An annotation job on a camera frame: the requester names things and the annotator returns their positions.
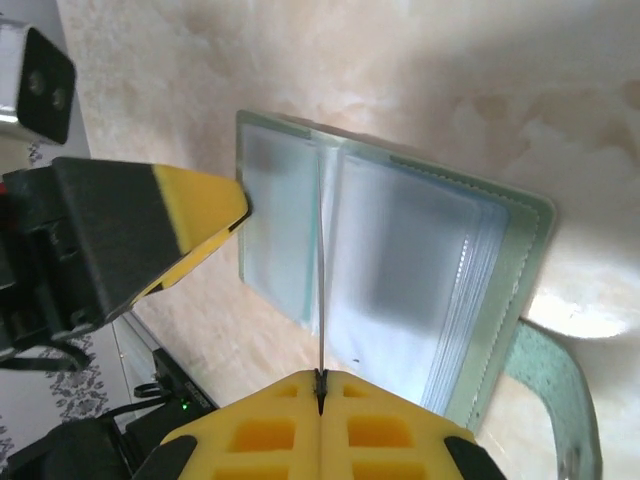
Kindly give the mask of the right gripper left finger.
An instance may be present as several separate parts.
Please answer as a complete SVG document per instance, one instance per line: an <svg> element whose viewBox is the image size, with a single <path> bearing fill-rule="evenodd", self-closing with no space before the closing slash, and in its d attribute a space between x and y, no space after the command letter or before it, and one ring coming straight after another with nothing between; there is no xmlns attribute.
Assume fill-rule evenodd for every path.
<svg viewBox="0 0 640 480"><path fill-rule="evenodd" d="M296 372L178 427L136 479L319 479L316 372Z"/></svg>

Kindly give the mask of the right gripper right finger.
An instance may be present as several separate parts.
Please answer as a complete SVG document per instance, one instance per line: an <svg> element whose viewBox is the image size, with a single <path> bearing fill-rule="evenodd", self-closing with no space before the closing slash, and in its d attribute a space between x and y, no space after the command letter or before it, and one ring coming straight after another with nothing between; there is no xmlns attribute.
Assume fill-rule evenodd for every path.
<svg viewBox="0 0 640 480"><path fill-rule="evenodd" d="M319 375L321 479L503 479L466 428L352 374Z"/></svg>

